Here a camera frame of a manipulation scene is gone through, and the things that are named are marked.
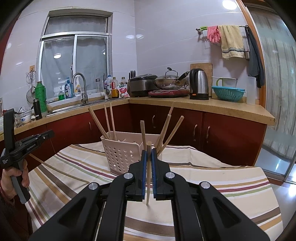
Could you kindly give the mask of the person's left hand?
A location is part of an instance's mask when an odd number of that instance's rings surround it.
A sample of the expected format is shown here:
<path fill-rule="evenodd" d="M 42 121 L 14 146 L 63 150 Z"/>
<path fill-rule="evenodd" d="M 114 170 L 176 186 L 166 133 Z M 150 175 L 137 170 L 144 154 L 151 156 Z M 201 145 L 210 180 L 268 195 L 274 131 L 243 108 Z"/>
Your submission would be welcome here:
<path fill-rule="evenodd" d="M 15 176 L 21 176 L 22 177 L 22 186 L 25 188 L 28 188 L 30 185 L 29 180 L 29 171 L 27 168 L 27 161 L 23 160 L 23 170 L 20 171 L 15 167 L 9 167 L 6 169 L 3 169 L 3 173 L 1 176 L 1 187 L 4 192 L 5 197 L 11 201 L 16 196 L 16 190 L 13 186 L 11 177 Z"/>

